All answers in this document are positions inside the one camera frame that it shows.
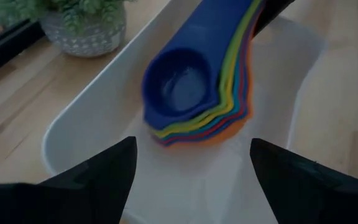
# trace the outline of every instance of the wooden table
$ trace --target wooden table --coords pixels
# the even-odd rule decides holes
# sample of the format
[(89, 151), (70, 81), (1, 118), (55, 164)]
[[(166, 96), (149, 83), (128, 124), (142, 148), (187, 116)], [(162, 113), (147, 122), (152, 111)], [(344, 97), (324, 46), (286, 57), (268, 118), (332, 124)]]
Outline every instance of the wooden table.
[(167, 2), (126, 4), (126, 40), (111, 54), (72, 57), (44, 38), (0, 68), (0, 182), (49, 177), (40, 158), (48, 125)]

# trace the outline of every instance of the black object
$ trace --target black object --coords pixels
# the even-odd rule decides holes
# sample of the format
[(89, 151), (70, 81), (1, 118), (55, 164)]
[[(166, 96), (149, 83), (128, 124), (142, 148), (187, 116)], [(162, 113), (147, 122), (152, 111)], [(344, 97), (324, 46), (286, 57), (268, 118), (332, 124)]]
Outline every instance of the black object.
[[(294, 0), (266, 0), (255, 27), (258, 34)], [(0, 34), (0, 67), (44, 36), (38, 22), (24, 21)]]
[(250, 156), (278, 223), (358, 224), (358, 179), (261, 139)]
[(41, 184), (0, 184), (0, 223), (117, 224), (136, 161), (136, 138), (128, 137)]

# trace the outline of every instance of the plant pot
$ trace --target plant pot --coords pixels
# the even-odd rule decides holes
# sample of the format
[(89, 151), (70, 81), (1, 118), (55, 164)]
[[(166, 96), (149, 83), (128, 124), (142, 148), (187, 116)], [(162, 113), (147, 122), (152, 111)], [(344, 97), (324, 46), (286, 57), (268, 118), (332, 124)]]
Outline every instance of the plant pot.
[(40, 24), (48, 39), (64, 52), (79, 57), (96, 57), (112, 52), (124, 40), (126, 12), (122, 4), (114, 25), (103, 24), (98, 17), (88, 17), (80, 35), (65, 29), (63, 15), (58, 12), (49, 12)]

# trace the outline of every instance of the potted plant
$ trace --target potted plant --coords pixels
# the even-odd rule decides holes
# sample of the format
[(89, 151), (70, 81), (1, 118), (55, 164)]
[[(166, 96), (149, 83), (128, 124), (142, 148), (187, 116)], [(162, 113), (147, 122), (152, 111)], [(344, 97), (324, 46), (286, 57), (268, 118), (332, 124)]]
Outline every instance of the potted plant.
[(132, 0), (0, 0), (0, 24), (40, 21), (49, 40), (64, 52), (94, 57), (124, 40), (124, 1)]

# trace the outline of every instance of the white plastic bin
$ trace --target white plastic bin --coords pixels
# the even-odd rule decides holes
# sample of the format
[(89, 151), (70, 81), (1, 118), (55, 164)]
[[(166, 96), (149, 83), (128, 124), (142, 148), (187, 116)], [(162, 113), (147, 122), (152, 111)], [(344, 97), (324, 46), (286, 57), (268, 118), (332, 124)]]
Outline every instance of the white plastic bin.
[(44, 139), (43, 160), (57, 174), (126, 136), (136, 136), (138, 163), (127, 209), (149, 224), (276, 223), (249, 157), (252, 138), (286, 147), (298, 90), (324, 42), (278, 18), (273, 38), (254, 42), (254, 117), (221, 145), (164, 149), (142, 120), (146, 66), (200, 1), (171, 0), (62, 111)]

